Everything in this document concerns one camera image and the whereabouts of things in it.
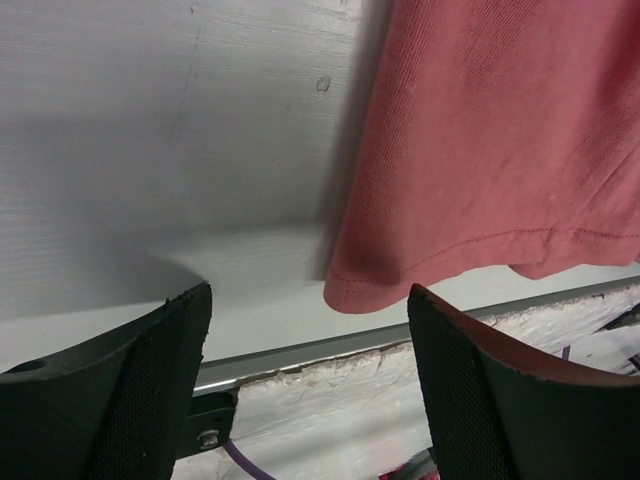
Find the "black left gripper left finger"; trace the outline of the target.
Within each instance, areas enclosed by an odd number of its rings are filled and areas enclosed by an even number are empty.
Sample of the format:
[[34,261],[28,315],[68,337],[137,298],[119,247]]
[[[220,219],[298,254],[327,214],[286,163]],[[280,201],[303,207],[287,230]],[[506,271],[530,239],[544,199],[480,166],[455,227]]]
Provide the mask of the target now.
[[2,478],[170,478],[211,317],[200,283],[2,373]]

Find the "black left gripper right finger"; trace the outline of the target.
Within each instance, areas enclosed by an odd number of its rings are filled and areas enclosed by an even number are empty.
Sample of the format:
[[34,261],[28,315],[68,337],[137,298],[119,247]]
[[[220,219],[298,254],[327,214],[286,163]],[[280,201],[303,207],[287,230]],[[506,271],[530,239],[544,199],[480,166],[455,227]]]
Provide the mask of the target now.
[[441,478],[638,478],[638,378],[533,348],[419,284],[407,308]]

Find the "red polo t shirt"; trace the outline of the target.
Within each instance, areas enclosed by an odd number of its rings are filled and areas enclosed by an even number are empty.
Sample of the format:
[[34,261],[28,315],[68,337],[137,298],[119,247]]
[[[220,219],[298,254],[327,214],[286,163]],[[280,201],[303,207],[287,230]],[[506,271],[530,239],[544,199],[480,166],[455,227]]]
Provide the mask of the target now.
[[639,5],[394,5],[324,298],[639,258]]

